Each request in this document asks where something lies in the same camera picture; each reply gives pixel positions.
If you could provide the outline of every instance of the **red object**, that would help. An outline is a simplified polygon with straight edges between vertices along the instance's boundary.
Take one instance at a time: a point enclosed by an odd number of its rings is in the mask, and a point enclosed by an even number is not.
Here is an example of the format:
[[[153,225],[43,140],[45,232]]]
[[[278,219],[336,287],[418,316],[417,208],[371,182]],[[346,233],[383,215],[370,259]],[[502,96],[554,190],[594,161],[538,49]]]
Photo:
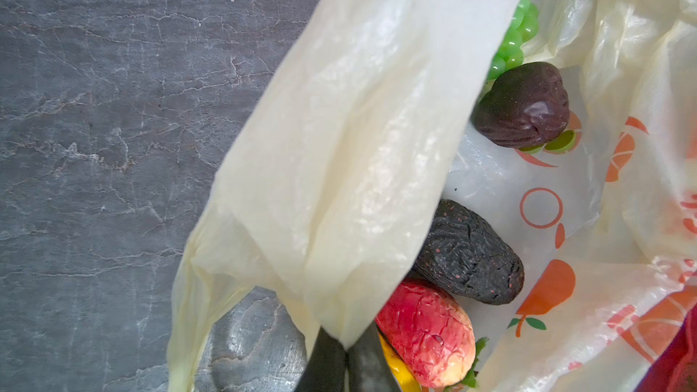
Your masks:
[[[651,366],[636,392],[697,391],[697,309],[682,323],[673,342]]]
[[[425,281],[400,283],[375,322],[422,386],[455,384],[472,367],[470,319],[448,292]]]

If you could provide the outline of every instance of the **plastic bag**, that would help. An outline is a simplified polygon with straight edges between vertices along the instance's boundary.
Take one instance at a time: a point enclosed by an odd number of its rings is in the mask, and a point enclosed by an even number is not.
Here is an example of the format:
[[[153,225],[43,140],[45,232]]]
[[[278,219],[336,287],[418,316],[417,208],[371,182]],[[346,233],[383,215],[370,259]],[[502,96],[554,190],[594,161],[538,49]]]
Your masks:
[[[517,1],[320,2],[187,243],[170,391],[188,390],[212,324],[254,285],[277,292],[308,347],[320,323],[351,344],[411,267],[451,161],[443,195],[526,267],[510,305],[460,300],[477,337],[499,340],[481,390],[636,386],[679,322],[661,304],[697,301],[687,288],[659,303],[697,257],[696,2],[533,0],[526,61],[563,68],[577,146],[531,156],[471,126],[457,146]]]

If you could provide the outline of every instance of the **red fruit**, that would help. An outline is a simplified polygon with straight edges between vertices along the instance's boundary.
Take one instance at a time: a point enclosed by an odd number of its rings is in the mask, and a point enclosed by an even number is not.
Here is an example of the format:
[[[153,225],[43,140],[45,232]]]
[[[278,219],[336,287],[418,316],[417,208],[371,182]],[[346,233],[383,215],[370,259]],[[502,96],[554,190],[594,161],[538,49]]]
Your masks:
[[[461,381],[475,359],[475,335],[464,310],[448,292],[405,279],[376,318],[414,378],[440,388]]]

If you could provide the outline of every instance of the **gray marble surface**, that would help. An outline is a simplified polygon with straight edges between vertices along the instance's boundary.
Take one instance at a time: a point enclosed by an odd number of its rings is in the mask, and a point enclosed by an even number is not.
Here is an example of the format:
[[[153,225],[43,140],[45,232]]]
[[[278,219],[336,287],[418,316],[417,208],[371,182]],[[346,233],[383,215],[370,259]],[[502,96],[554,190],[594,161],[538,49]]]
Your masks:
[[[0,391],[165,391],[170,286],[213,174],[318,0],[0,0]],[[273,293],[200,391],[290,391]]]

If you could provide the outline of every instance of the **green grape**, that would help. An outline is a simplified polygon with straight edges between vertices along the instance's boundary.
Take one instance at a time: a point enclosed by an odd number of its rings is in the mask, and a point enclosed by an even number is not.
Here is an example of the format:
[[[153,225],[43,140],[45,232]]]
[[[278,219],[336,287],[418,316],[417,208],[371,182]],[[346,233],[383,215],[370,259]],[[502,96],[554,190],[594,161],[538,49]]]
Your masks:
[[[518,9],[522,9],[523,13],[527,13],[527,10],[530,8],[530,0],[521,0],[518,2]]]
[[[534,3],[531,3],[530,8],[527,9],[526,15],[533,16],[535,18],[539,17],[539,9],[537,9],[537,5]]]
[[[523,10],[516,8],[516,12],[513,13],[513,19],[511,19],[511,29],[518,29],[518,26],[523,22],[523,18],[525,18]]]
[[[506,31],[506,35],[503,37],[501,47],[498,48],[498,52],[496,53],[503,59],[507,59],[512,52],[521,47],[522,43],[523,37],[521,36],[521,33],[518,32],[518,30],[509,29]]]
[[[521,38],[523,39],[523,42],[527,42],[531,39],[533,39],[534,36],[537,35],[537,29],[539,28],[538,23],[537,23],[537,18],[528,14],[525,16],[523,19],[523,22],[521,23],[520,27],[518,28],[518,32],[520,32]]]
[[[506,61],[499,55],[494,55],[492,59],[492,67],[489,69],[489,75],[486,77],[488,81],[492,81],[506,71]]]
[[[523,64],[523,51],[519,48],[513,50],[506,59],[506,71]]]

